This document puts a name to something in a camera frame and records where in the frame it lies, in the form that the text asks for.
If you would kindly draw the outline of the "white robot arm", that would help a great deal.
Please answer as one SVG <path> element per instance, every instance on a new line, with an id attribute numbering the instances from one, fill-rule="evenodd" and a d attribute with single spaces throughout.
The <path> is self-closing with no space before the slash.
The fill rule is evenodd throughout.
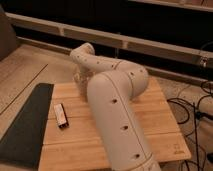
<path id="1" fill-rule="evenodd" d="M 130 101 L 148 86 L 148 72 L 140 64 L 95 54 L 84 43 L 70 53 L 80 69 L 96 127 L 113 171 L 161 171 Z"/>

